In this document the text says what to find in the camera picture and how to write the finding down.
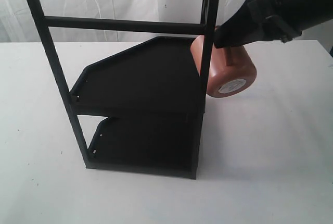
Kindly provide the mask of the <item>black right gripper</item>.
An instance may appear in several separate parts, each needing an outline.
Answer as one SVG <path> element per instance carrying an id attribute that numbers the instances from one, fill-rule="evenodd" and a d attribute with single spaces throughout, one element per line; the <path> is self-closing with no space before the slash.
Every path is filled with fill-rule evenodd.
<path id="1" fill-rule="evenodd" d="M 214 46 L 250 43 L 264 30 L 263 40 L 289 42 L 304 30 L 332 19 L 332 0 L 245 0 L 236 13 L 215 29 Z"/>

